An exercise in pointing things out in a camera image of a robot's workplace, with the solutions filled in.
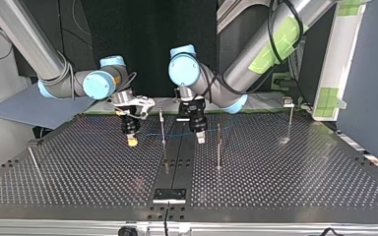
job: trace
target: green tape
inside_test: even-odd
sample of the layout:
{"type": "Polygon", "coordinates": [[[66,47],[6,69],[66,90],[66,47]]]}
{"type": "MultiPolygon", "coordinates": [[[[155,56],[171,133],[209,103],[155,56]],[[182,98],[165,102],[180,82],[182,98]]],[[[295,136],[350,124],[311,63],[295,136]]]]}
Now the green tape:
{"type": "MultiPolygon", "coordinates": [[[[291,17],[286,18],[286,20],[284,20],[278,30],[274,33],[273,37],[276,48],[278,49],[281,58],[284,60],[294,51],[293,45],[296,43],[299,37],[299,25],[297,24],[296,19],[291,17]]],[[[269,41],[259,55],[257,55],[256,59],[254,59],[248,69],[257,74],[263,75],[275,64],[280,64],[280,62],[276,58],[272,45],[269,41]]]]}
{"type": "Polygon", "coordinates": [[[361,5],[361,0],[344,0],[340,3],[337,15],[339,17],[357,16],[361,5]]]}
{"type": "Polygon", "coordinates": [[[338,88],[321,88],[314,116],[333,117],[339,103],[338,94],[338,88]]]}
{"type": "Polygon", "coordinates": [[[290,73],[285,72],[285,73],[273,73],[272,76],[272,85],[271,85],[271,90],[284,90],[288,91],[289,88],[281,88],[280,86],[275,84],[275,80],[284,80],[284,81],[290,81],[290,73]]]}

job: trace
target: vertical pin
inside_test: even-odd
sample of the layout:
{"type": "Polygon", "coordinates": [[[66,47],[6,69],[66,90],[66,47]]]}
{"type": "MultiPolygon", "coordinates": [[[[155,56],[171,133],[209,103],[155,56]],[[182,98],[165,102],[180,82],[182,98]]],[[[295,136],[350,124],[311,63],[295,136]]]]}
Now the vertical pin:
{"type": "Polygon", "coordinates": [[[218,164],[218,169],[221,169],[221,124],[218,123],[218,148],[217,148],[217,164],[218,164]]]}
{"type": "Polygon", "coordinates": [[[165,145],[165,137],[164,137],[164,118],[162,117],[162,109],[161,107],[158,109],[159,116],[160,116],[160,124],[161,124],[161,143],[165,145]]]}
{"type": "Polygon", "coordinates": [[[29,147],[30,156],[33,162],[33,166],[38,169],[38,163],[36,162],[35,155],[33,154],[32,148],[29,147]]]}

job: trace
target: metal frame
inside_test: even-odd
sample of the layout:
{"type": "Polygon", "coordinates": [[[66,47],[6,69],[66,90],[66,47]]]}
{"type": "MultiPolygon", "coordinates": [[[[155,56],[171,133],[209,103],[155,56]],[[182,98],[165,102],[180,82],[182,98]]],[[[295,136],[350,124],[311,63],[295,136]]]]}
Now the metal frame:
{"type": "MultiPolygon", "coordinates": [[[[121,227],[134,227],[139,235],[162,235],[162,222],[0,220],[0,235],[116,235],[121,227]]],[[[345,235],[378,235],[378,224],[235,224],[176,223],[167,224],[173,235],[320,235],[326,228],[345,235]]]]}

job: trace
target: metal table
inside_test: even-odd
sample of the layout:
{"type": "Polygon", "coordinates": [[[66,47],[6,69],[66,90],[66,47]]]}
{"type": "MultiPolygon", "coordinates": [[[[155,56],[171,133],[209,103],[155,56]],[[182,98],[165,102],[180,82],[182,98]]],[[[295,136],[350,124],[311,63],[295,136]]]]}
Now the metal table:
{"type": "Polygon", "coordinates": [[[38,169],[27,151],[0,167],[0,225],[378,224],[378,167],[307,115],[208,115],[204,145],[174,119],[165,147],[154,116],[137,147],[116,116],[65,124],[33,149],[38,169]],[[184,189],[186,203],[154,204],[156,189],[184,189]]]}

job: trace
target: robotic arm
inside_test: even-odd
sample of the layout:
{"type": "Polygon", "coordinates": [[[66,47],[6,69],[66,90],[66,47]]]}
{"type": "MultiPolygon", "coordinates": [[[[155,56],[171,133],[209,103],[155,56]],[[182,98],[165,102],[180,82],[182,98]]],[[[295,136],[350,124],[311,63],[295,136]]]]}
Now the robotic arm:
{"type": "MultiPolygon", "coordinates": [[[[290,0],[291,6],[309,30],[336,2],[333,0],[290,0]]],[[[273,38],[281,59],[294,51],[301,37],[300,26],[292,10],[282,3],[273,17],[273,38]]],[[[168,72],[180,87],[191,89],[224,111],[235,114],[247,101],[246,91],[270,68],[280,64],[270,42],[268,24],[263,24],[238,55],[222,78],[196,58],[193,45],[171,49],[168,72]]]]}
{"type": "Polygon", "coordinates": [[[109,98],[122,119],[122,132],[129,146],[135,146],[140,121],[145,120],[155,102],[134,96],[124,59],[111,56],[100,60],[96,71],[74,72],[70,62],[58,52],[42,32],[20,0],[0,0],[0,30],[19,49],[39,77],[41,94],[50,98],[89,96],[96,100],[109,98]],[[137,116],[137,107],[141,115],[137,116]]]}

